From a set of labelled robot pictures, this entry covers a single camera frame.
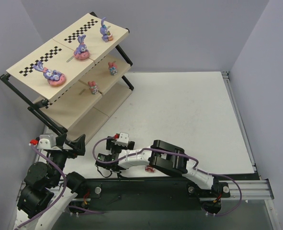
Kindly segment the purple bunny holding cupcake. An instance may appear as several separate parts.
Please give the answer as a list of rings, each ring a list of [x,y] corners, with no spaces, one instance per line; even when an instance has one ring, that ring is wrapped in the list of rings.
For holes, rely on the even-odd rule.
[[[105,22],[106,18],[103,17],[101,19],[101,27],[100,27],[100,33],[102,35],[102,40],[104,42],[109,42],[109,41],[113,41],[113,35],[112,33],[109,31],[109,26],[107,27],[104,22]]]

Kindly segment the beige three-tier shelf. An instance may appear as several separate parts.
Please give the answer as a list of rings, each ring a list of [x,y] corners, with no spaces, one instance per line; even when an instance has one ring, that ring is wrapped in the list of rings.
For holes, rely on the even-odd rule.
[[[13,92],[28,104],[28,110],[51,131],[73,141],[82,134],[88,142],[122,105],[133,91],[126,78],[132,61],[120,47],[129,35],[122,28],[105,20],[113,41],[104,42],[100,33],[101,19],[87,13],[32,53],[7,69],[0,77]],[[74,58],[78,36],[90,52],[86,60]],[[43,74],[33,68],[38,61],[48,69],[66,76],[66,82],[51,87]],[[108,63],[116,61],[117,75],[112,76]],[[92,94],[88,82],[95,81],[99,92]]]

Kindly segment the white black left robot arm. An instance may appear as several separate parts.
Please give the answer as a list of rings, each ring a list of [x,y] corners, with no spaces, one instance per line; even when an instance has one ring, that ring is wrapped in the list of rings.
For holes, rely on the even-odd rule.
[[[69,141],[67,134],[58,137],[43,134],[29,142],[45,162],[35,162],[28,169],[17,203],[14,229],[50,230],[74,198],[88,198],[86,179],[77,172],[63,172],[67,159],[85,154],[85,138],[83,134]]]

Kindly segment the aluminium table frame rail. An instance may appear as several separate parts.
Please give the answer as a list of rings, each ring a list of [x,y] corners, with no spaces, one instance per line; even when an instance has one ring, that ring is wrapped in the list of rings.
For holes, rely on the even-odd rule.
[[[230,198],[239,200],[240,192],[234,182],[227,181]],[[273,200],[274,195],[269,180],[241,180],[236,181],[241,189],[242,200]]]

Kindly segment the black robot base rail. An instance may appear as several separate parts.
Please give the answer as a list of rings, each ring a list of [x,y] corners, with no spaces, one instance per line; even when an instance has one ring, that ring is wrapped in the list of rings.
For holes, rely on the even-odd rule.
[[[209,207],[217,213],[221,199],[229,198],[226,182],[214,181],[211,190],[202,190],[186,178],[74,179],[77,196],[69,202],[71,212],[108,211],[190,211]]]

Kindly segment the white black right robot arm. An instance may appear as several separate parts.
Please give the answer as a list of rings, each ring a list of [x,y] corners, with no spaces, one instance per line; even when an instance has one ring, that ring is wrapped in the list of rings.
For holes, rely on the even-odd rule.
[[[154,140],[149,147],[134,149],[135,143],[128,137],[107,137],[106,149],[110,154],[95,155],[92,150],[95,165],[115,173],[128,170],[136,166],[149,166],[170,177],[185,177],[205,191],[216,192],[218,195],[229,193],[228,185],[222,184],[219,179],[198,168],[199,161],[185,154],[184,149],[162,140]]]

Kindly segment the pink figure flower wreath toy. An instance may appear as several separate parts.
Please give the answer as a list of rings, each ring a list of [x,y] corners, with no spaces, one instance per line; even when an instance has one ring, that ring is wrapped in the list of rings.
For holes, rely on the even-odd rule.
[[[97,94],[99,92],[98,85],[95,81],[89,81],[88,86],[92,94]]]

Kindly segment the pink figure blue sunglasses toy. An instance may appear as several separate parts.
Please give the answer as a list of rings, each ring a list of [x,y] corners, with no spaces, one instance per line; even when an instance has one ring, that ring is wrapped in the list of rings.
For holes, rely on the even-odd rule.
[[[117,68],[118,67],[117,67],[116,61],[108,63],[108,69],[109,69],[109,72],[112,76],[117,75],[117,73],[118,73]]]

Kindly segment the strawberry cake slice toy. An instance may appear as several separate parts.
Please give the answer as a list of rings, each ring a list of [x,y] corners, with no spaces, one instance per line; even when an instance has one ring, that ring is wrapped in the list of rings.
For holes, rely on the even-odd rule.
[[[155,169],[151,166],[146,166],[145,167],[145,171],[148,172],[148,173],[154,173],[155,172]]]

